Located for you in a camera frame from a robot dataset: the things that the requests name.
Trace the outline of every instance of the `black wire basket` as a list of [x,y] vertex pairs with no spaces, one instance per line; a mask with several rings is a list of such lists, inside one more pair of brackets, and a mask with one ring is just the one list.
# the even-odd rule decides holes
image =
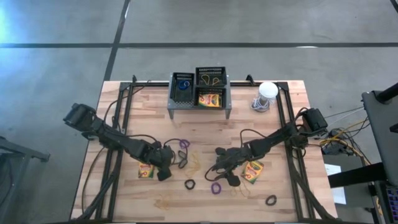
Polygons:
[[195,74],[193,73],[173,73],[170,98],[173,99],[175,102],[192,101],[194,78]]
[[[218,95],[219,105],[218,107],[203,106],[199,103],[203,100],[203,95]],[[209,87],[196,87],[195,88],[195,102],[194,105],[198,108],[208,109],[208,110],[222,110],[226,106],[226,89],[225,88],[209,88]]]
[[222,87],[226,85],[225,67],[196,68],[197,85]]

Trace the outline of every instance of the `yellow crayon box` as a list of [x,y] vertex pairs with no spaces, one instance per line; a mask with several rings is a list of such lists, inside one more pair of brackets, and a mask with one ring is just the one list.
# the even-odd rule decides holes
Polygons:
[[242,171],[241,177],[254,184],[263,168],[264,164],[259,161],[248,162]]
[[201,94],[198,104],[207,107],[222,107],[219,94]]
[[138,178],[153,178],[154,177],[154,165],[149,165],[139,162],[138,165]]

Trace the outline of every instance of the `white paper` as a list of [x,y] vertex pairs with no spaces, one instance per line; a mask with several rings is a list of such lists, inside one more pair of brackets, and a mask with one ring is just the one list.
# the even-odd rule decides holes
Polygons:
[[[328,175],[338,174],[341,172],[341,167],[336,165],[325,164],[326,173]],[[346,205],[346,195],[344,193],[344,187],[336,187],[331,189],[333,193],[333,200],[335,203]]]

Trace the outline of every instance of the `black metal frame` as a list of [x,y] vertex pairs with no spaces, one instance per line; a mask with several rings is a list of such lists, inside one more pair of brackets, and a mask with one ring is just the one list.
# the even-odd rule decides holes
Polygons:
[[[122,122],[122,126],[121,126],[121,132],[123,134],[126,134],[126,132],[127,132],[127,125],[129,122],[129,114],[130,114],[130,107],[131,107],[131,101],[132,101],[132,93],[133,93],[134,87],[136,86],[136,81],[137,81],[137,79],[134,76],[132,82],[122,82],[122,83],[120,83],[120,86],[119,86],[119,93],[118,93],[118,100],[116,102],[115,114],[112,118],[112,120],[113,120],[112,128],[118,129],[118,127],[119,127],[120,110],[121,110],[124,94],[125,94],[125,92],[127,92],[126,108],[124,110],[124,117],[123,117],[123,122]],[[105,183],[109,179],[109,172],[110,172],[110,168],[111,168],[112,157],[113,157],[113,154],[115,151],[117,152],[117,156],[116,156],[116,162],[115,162],[114,169],[116,169],[117,174],[116,174],[116,178],[113,180],[111,196],[109,198],[108,213],[107,213],[106,219],[105,219],[107,222],[111,222],[113,220],[113,213],[114,213],[114,206],[115,206],[115,202],[116,202],[116,195],[117,195],[117,191],[118,191],[121,163],[122,163],[122,159],[123,159],[123,150],[122,149],[118,149],[118,150],[108,149],[108,152],[106,154],[104,172],[103,172],[102,181],[101,181],[101,187],[104,187]],[[96,220],[103,221],[103,218],[102,218],[103,204],[104,204],[104,198],[100,199],[100,202],[96,209],[96,213],[95,213]]]
[[12,206],[12,203],[17,195],[17,191],[22,182],[22,178],[25,175],[30,159],[38,158],[42,162],[47,162],[50,158],[50,154],[42,153],[24,146],[20,146],[18,144],[14,144],[1,136],[0,149],[3,150],[1,157],[4,157],[5,160],[16,161],[17,165],[19,166],[16,170],[10,170],[10,175],[13,176],[11,180],[11,188],[9,193],[5,195],[6,198],[4,199],[4,203],[0,208],[0,223],[3,223],[6,215],[9,212],[9,208]]
[[[247,86],[256,87],[256,86],[259,86],[260,84],[261,84],[261,82],[255,82],[253,80],[253,78],[250,75],[248,75],[246,78],[246,82],[231,82],[231,87],[245,87],[245,86],[246,87]],[[289,119],[291,121],[294,119],[294,111],[293,111],[292,101],[290,99],[290,91],[289,91],[288,83],[287,82],[277,82],[275,84],[277,86],[279,86],[280,89],[284,92],[285,101],[287,104],[287,110],[289,113]],[[149,82],[149,83],[137,82],[134,77],[133,82],[122,82],[120,84],[118,101],[116,103],[116,110],[115,110],[115,115],[114,115],[114,119],[113,119],[113,128],[118,128],[117,121],[119,120],[119,114],[120,114],[123,94],[125,93],[126,90],[128,90],[129,96],[127,97],[126,110],[124,113],[123,125],[121,127],[122,132],[124,134],[126,133],[126,130],[127,130],[129,112],[130,112],[130,107],[131,107],[131,102],[132,102],[132,95],[131,95],[132,90],[134,87],[137,87],[137,86],[168,87],[169,82]],[[278,106],[278,110],[279,110],[279,118],[280,118],[281,126],[285,126],[286,125],[285,113],[284,113],[284,109],[283,109],[282,97],[280,96],[280,92],[277,95],[277,106]],[[309,189],[307,173],[305,171],[305,164],[304,164],[302,152],[297,151],[297,160],[298,160],[298,168],[299,168],[299,171],[297,171],[294,166],[294,160],[293,160],[293,155],[292,155],[293,149],[288,141],[285,142],[285,151],[286,151],[286,155],[287,155],[287,165],[289,168],[290,181],[292,184],[292,193],[293,193],[294,204],[295,204],[298,222],[299,223],[319,223],[319,224],[338,224],[338,223],[340,223],[340,224],[355,224],[355,222],[343,222],[343,221],[340,221],[337,219],[331,219],[330,218],[331,216],[329,214],[327,214],[326,211],[321,211],[321,212],[318,211],[318,213],[320,214],[322,219],[315,218],[315,212],[314,212],[315,205],[317,205],[319,207],[320,204]],[[108,154],[109,154],[109,156],[107,155],[107,158],[105,161],[106,165],[104,168],[103,181],[108,179],[108,174],[109,174],[110,163],[112,160],[113,151],[108,151]],[[123,156],[123,152],[118,151],[117,160],[121,161],[122,156]],[[115,201],[116,201],[116,194],[117,194],[117,189],[118,189],[119,173],[118,173],[117,178],[113,182],[113,187],[111,190],[111,197],[109,200],[108,214],[107,214],[106,218],[102,218],[103,202],[101,202],[100,206],[98,206],[98,208],[96,210],[97,212],[96,212],[94,220],[70,220],[69,223],[95,223],[95,221],[98,221],[98,223],[112,222],[114,206],[115,206]],[[302,190],[304,191],[306,206],[307,206],[307,210],[308,210],[308,218],[304,217],[300,194],[299,194],[299,188],[297,185],[301,186]]]

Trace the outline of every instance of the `blue object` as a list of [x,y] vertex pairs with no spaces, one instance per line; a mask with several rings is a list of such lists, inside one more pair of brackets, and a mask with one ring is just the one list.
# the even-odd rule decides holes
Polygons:
[[188,81],[180,81],[178,83],[178,88],[180,90],[186,90],[189,86],[190,86],[190,82],[188,82]]

